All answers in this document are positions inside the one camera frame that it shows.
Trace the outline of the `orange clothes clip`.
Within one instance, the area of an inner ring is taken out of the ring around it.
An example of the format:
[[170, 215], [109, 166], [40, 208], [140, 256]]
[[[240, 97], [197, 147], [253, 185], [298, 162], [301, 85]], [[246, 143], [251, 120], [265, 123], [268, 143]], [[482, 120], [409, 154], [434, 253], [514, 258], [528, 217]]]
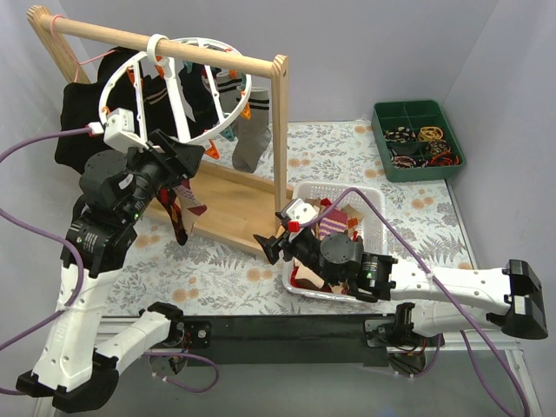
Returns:
[[215, 141], [213, 139], [208, 140], [208, 147], [205, 148], [204, 154], [215, 160], [218, 160], [221, 157], [220, 152], [216, 147]]

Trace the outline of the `white round clip hanger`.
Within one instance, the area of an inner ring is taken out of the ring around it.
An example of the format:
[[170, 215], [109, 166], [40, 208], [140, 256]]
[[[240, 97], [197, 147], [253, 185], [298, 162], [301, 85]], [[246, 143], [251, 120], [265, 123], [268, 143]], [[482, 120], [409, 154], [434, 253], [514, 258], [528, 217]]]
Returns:
[[233, 122], [239, 116], [241, 116], [241, 112], [244, 106], [248, 103], [248, 99], [251, 94], [252, 76], [243, 70], [240, 72], [242, 75], [243, 87], [243, 89], [241, 90], [241, 99], [236, 104], [235, 109], [231, 113], [224, 113], [222, 111], [216, 81], [212, 74], [212, 69], [214, 66], [212, 64], [203, 64], [202, 67], [207, 72], [210, 94], [215, 105], [218, 121], [212, 129], [206, 130], [199, 136], [193, 137], [189, 129], [185, 108], [183, 107], [182, 96], [180, 95], [180, 87], [178, 86], [179, 77], [177, 76], [175, 68], [175, 59], [173, 57], [157, 56], [155, 54], [155, 46], [157, 46], [161, 40], [167, 39], [167, 37], [158, 34], [151, 36], [147, 41], [147, 50], [144, 52], [139, 52], [132, 56], [128, 61], [123, 63], [122, 66], [119, 67], [110, 77], [103, 88], [98, 103], [98, 115], [100, 123], [104, 125], [107, 122], [109, 114], [114, 111], [109, 110], [109, 108], [106, 106], [110, 91], [114, 88], [117, 81], [121, 77], [130, 73], [134, 75], [134, 77], [131, 78], [131, 82], [136, 93], [137, 112], [133, 112], [135, 117], [135, 133], [148, 141], [145, 111], [143, 107], [142, 84], [141, 81], [136, 78], [136, 76], [140, 74], [141, 60], [147, 58], [156, 67], [159, 75], [162, 77], [167, 85], [169, 101], [171, 104], [173, 116], [175, 118], [175, 125], [177, 130], [177, 137], [173, 137], [172, 139], [177, 142], [187, 144], [204, 144], [205, 142], [209, 142], [209, 139], [214, 140], [215, 137], [221, 136], [220, 132], [222, 130], [226, 129], [228, 126], [231, 126]]

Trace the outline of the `maroon beige purple striped sock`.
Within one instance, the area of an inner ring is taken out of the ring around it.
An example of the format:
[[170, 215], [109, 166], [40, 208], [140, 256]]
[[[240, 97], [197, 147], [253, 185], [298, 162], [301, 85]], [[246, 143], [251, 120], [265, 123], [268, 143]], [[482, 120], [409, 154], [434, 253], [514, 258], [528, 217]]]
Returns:
[[183, 227], [189, 234], [193, 231], [198, 218], [207, 211], [208, 207], [195, 197], [189, 179], [183, 180], [179, 186], [174, 188], [174, 191], [180, 204]]

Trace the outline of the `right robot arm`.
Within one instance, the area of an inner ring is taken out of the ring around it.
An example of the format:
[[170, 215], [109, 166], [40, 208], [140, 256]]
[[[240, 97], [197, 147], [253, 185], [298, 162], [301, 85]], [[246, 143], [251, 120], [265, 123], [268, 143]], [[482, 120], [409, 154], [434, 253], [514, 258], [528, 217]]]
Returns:
[[284, 217], [278, 236], [256, 235], [268, 261], [297, 260], [330, 287], [343, 284], [358, 301], [396, 301], [390, 330], [403, 345], [438, 334], [498, 329], [522, 340], [548, 336], [541, 283], [526, 261], [503, 268], [430, 268], [365, 251], [361, 238], [320, 240]]

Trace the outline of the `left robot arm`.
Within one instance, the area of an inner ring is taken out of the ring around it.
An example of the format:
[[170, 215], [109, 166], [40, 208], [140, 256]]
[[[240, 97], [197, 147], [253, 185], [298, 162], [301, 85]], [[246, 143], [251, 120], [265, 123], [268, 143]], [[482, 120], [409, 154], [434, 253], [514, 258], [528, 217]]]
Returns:
[[61, 254], [56, 318], [36, 365], [17, 390], [50, 397], [67, 414], [101, 408], [120, 375], [150, 348], [182, 344], [181, 309], [156, 303], [112, 339], [96, 344], [104, 304], [136, 238], [134, 226], [162, 189], [193, 177], [204, 149], [172, 140], [159, 129], [142, 148], [104, 150], [85, 164]]

